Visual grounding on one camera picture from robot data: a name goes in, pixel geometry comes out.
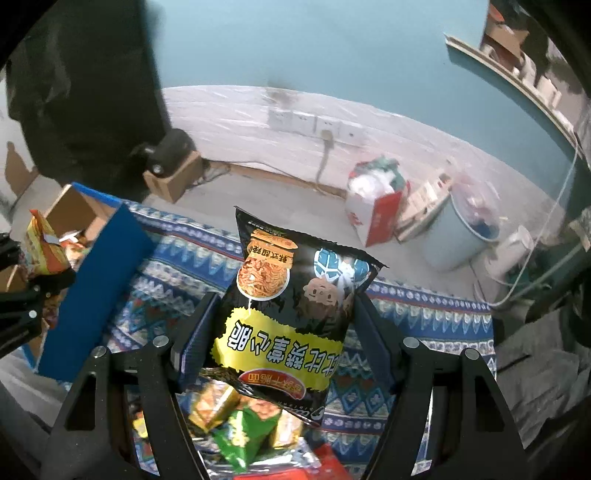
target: light blue bucket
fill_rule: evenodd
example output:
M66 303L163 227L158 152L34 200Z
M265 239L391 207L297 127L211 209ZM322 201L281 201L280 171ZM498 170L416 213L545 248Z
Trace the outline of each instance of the light blue bucket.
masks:
M457 211L453 195L450 197L423 238L423 256L439 272L459 267L498 239L498 235L484 238L475 232Z

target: red and white box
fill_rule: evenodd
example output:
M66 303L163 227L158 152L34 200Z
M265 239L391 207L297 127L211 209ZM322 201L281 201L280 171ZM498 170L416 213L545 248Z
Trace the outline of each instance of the red and white box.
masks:
M377 198L362 196L347 189L345 210L365 247L387 242L394 236L401 203L409 192L408 181L402 190Z

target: blue patterned blanket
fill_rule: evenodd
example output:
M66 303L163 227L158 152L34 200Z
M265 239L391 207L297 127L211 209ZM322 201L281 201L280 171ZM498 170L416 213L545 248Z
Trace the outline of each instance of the blue patterned blanket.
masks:
M238 236L134 202L128 208L157 244L122 296L105 330L111 351L139 348L167 333L192 314L207 291L224 294L241 264ZM384 317L405 335L429 348L460 353L475 348L496 374L489 307L419 287L378 278L368 296ZM336 374L331 380L323 430L317 439L329 442L353 478L365 469L384 429L395 397L374 380L366 356L350 328ZM415 471L429 468L427 422Z

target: wooden shelf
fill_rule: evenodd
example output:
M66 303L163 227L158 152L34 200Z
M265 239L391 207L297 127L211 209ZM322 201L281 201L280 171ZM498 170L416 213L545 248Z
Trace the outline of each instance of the wooden shelf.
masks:
M556 118L554 113L548 106L532 91L529 90L523 83L515 78L513 74L507 70L503 65L495 62L494 60L490 59L486 55L484 55L480 50L474 48L467 43L463 42L459 38L452 37L451 35L445 35L445 42L448 47L454 48L461 52L464 52L466 55L472 57L474 60L482 63L486 67L489 67L491 70L499 74L503 77L507 82L513 85L516 89L518 89L523 95L525 95L528 99L530 99L534 104L538 106L538 108L544 112L544 114L550 119L550 121L556 126L556 128L564 135L566 140L575 148L576 139L572 133L570 133L563 124Z

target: black snack bag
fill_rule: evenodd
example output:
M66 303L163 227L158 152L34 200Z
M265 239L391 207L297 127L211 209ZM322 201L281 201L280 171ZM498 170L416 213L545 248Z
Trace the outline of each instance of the black snack bag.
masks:
M214 319L202 374L320 425L353 313L383 265L236 208L245 255Z

